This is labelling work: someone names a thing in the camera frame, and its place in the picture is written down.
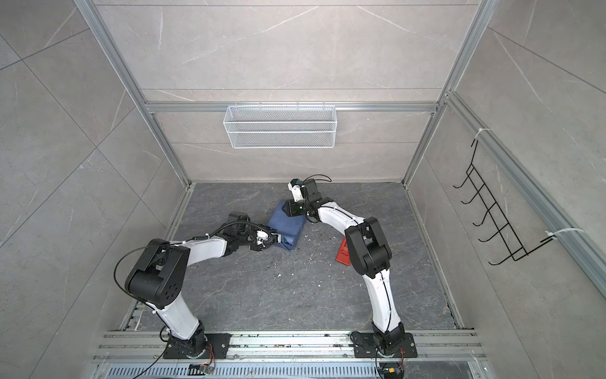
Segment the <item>light blue wrapping paper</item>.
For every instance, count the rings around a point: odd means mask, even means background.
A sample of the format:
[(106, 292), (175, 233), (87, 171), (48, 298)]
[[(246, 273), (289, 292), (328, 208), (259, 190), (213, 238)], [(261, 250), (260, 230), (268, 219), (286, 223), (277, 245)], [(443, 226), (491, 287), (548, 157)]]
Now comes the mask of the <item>light blue wrapping paper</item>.
[(293, 251), (296, 249), (307, 219), (305, 216), (287, 216), (282, 210), (285, 203), (285, 200), (281, 200), (276, 206), (275, 211), (268, 221), (268, 227), (276, 230), (276, 232), (281, 235), (280, 242), (278, 243), (279, 247), (288, 251)]

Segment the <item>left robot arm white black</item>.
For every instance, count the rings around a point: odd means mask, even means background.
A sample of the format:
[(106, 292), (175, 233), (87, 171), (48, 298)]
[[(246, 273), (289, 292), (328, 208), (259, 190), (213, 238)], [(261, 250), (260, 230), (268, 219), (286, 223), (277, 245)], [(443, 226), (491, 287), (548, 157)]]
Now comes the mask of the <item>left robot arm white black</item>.
[(229, 256), (242, 246), (262, 251), (281, 239), (275, 229), (252, 222), (245, 213), (231, 213), (227, 222), (203, 236), (181, 242), (155, 238), (142, 249), (126, 278), (124, 291), (151, 308), (164, 323), (171, 351), (199, 358), (210, 350), (210, 344), (202, 322), (181, 294), (187, 268)]

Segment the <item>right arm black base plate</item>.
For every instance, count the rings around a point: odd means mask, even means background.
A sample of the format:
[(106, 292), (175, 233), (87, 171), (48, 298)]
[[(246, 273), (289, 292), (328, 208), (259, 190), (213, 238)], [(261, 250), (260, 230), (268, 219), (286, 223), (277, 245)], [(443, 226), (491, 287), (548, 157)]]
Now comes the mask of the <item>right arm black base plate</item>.
[(382, 336), (380, 333), (350, 333), (356, 358), (396, 357), (417, 358), (418, 350), (411, 333), (401, 333), (399, 336)]

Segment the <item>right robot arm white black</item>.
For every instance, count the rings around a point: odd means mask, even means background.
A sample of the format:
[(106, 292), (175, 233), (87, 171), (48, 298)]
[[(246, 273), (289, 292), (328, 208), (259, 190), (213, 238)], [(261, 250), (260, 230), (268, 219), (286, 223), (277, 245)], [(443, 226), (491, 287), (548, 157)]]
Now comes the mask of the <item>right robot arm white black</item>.
[(406, 330), (398, 315), (390, 281), (391, 248), (380, 222), (348, 212), (317, 188), (316, 180), (292, 179), (293, 198), (283, 207), (287, 216), (307, 216), (344, 235), (350, 265), (367, 287), (372, 306), (373, 341), (382, 355), (393, 355), (404, 341)]

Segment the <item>red tape dispenser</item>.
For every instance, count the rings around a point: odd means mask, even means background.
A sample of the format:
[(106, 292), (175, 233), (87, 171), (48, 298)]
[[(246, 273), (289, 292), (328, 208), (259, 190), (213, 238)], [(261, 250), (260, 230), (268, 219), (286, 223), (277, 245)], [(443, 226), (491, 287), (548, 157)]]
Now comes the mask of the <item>red tape dispenser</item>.
[(350, 254), (347, 247), (347, 239), (344, 238), (340, 244), (338, 253), (336, 254), (336, 261), (342, 265), (350, 266)]

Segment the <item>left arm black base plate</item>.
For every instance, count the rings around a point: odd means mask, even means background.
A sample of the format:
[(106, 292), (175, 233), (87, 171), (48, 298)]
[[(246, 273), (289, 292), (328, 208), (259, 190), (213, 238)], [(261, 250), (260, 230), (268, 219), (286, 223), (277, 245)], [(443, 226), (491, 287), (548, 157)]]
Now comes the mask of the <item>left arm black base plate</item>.
[(229, 333), (211, 333), (194, 335), (189, 340), (180, 340), (171, 336), (163, 354), (165, 359), (209, 359), (227, 358), (232, 335)]

